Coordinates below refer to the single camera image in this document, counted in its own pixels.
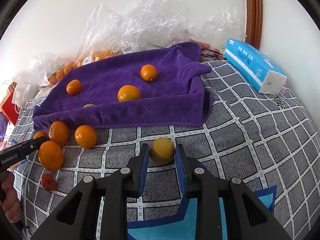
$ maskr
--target yellow ball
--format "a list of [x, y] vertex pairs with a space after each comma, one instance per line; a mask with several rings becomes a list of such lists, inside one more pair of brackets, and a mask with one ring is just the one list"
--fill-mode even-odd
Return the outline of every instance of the yellow ball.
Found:
[[169, 138], [158, 138], [152, 143], [150, 159], [159, 165], [165, 165], [173, 159], [174, 153], [174, 145]]

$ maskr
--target silver bolt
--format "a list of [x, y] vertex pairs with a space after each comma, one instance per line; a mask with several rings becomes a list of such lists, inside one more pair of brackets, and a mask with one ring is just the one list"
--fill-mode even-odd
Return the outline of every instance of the silver bolt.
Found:
[[85, 176], [85, 177], [83, 178], [83, 181], [84, 181], [85, 183], [91, 182], [92, 180], [93, 180], [93, 177], [90, 176], [90, 175]]
[[127, 174], [127, 173], [130, 172], [130, 169], [127, 168], [127, 167], [124, 167], [124, 168], [122, 168], [120, 171], [121, 171], [122, 174]]
[[204, 174], [204, 169], [202, 169], [202, 168], [195, 168], [195, 173], [196, 173], [196, 174]]
[[240, 184], [240, 183], [241, 183], [241, 179], [238, 178], [238, 177], [233, 177], [233, 178], [231, 179], [231, 181], [232, 181], [234, 184]]

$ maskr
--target blue tissue package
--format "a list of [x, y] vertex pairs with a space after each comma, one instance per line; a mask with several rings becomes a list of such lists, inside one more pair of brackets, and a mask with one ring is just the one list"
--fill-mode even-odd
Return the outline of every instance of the blue tissue package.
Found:
[[260, 51], [243, 41], [228, 39], [224, 56], [262, 94], [278, 94], [287, 77]]

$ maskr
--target gray checkered cloth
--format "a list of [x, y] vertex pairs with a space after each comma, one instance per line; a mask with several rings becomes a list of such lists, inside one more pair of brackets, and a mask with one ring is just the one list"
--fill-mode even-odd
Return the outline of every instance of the gray checkered cloth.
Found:
[[[278, 96], [259, 94], [228, 61], [207, 64], [212, 71], [202, 80], [214, 103], [203, 126], [96, 129], [98, 140], [92, 149], [77, 145], [71, 133], [63, 147], [65, 162], [56, 172], [45, 170], [36, 152], [29, 155], [15, 170], [15, 188], [22, 221], [31, 234], [84, 176], [108, 176], [138, 155], [142, 143], [167, 137], [175, 145], [182, 143], [187, 156], [197, 158], [217, 177], [238, 176], [253, 191], [277, 185], [274, 215], [293, 239], [302, 239], [320, 214], [320, 137], [307, 111], [287, 86]], [[24, 134], [25, 140], [33, 138], [33, 109], [43, 100], [21, 110], [10, 139], [18, 141]], [[40, 185], [43, 173], [56, 178], [56, 191]], [[150, 160], [143, 196], [127, 201], [128, 220], [174, 215], [180, 199], [174, 161], [159, 166]]]

